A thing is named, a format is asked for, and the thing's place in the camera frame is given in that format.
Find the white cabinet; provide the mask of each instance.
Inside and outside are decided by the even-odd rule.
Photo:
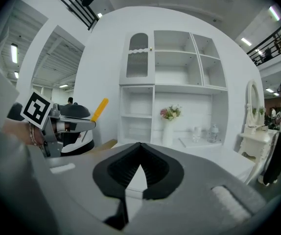
[[[127,34],[121,62],[120,85],[155,83],[153,46],[153,32]]]
[[[213,124],[220,130],[219,142],[224,141],[228,93],[212,39],[169,30],[128,34],[120,85],[120,143],[161,144],[160,110],[172,104],[182,107],[182,117],[174,122],[173,143],[183,145],[180,139],[192,138],[194,127],[200,126],[203,139],[198,145],[213,145],[206,141]]]

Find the bracelet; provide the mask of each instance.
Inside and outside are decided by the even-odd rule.
[[[35,140],[35,136],[34,136],[34,129],[35,129],[35,125],[29,123],[29,137],[31,138],[33,145],[41,147],[41,144],[37,144],[36,140]]]

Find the cabinet door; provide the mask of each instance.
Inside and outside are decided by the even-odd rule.
[[[131,32],[126,35],[120,70],[120,85],[155,83],[153,32]]]

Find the black pants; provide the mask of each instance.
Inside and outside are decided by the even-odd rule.
[[[270,164],[263,176],[263,182],[265,184],[272,183],[277,180],[281,173],[281,132],[279,133],[278,142],[273,151],[273,155]]]

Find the white vase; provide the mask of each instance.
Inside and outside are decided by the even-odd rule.
[[[162,135],[162,145],[170,147],[173,143],[173,120],[164,120],[164,132]]]

